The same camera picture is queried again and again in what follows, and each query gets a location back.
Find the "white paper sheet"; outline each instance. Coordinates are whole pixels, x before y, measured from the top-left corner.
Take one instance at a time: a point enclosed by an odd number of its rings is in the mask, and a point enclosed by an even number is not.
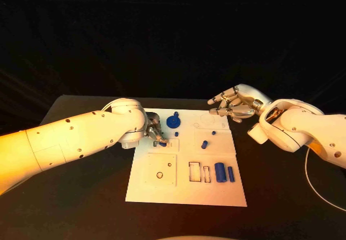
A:
[[[165,147],[154,146],[144,137],[134,151],[125,201],[246,207],[236,151],[226,117],[201,110],[145,108],[160,116]],[[178,113],[180,126],[165,125],[167,118]],[[200,182],[190,181],[188,162],[199,163]],[[223,163],[227,182],[216,182],[214,163]],[[232,166],[235,182],[229,182]],[[209,167],[209,177],[203,167]]]

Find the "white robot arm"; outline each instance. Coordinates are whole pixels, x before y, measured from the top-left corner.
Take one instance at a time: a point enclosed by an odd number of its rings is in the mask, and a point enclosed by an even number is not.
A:
[[[346,115],[324,115],[308,103],[295,99],[272,100],[250,86],[239,84],[217,94],[207,104],[220,102],[209,113],[243,118],[259,115],[248,135],[262,144],[268,139],[285,151],[307,145],[323,160],[346,168]]]
[[[160,117],[138,101],[119,98],[103,107],[0,136],[0,195],[30,176],[111,147],[138,146],[144,136],[165,143]]]

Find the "dark curtain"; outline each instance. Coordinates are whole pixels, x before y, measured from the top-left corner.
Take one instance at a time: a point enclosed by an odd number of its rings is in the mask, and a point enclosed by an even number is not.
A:
[[[0,134],[34,127],[63,94],[209,99],[239,83],[346,113],[343,15],[250,1],[0,1]]]

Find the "blue object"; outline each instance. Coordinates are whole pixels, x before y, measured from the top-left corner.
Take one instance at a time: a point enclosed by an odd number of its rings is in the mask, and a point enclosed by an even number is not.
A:
[[[227,178],[226,178],[224,165],[222,162],[214,163],[214,174],[216,174],[216,182],[224,183],[227,181]]]
[[[233,169],[230,166],[226,169],[227,169],[229,181],[230,183],[233,183],[235,182]]]
[[[203,141],[203,144],[201,144],[201,149],[206,149],[206,147],[207,147],[207,141]]]
[[[167,118],[165,124],[171,129],[175,129],[180,126],[180,118],[177,111],[174,111],[174,115]]]

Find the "table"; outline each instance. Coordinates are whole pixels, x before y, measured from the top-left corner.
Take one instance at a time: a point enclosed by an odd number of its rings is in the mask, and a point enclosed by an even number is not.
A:
[[[115,98],[60,96],[41,124],[99,110]],[[201,99],[134,99],[145,108],[210,108]],[[289,153],[269,141],[259,145],[246,134],[256,119],[227,119],[248,207],[125,202],[134,149],[118,143],[0,196],[0,239],[344,239],[346,212],[323,202],[305,180],[307,148]],[[346,207],[341,169],[311,153],[307,171],[320,194]]]

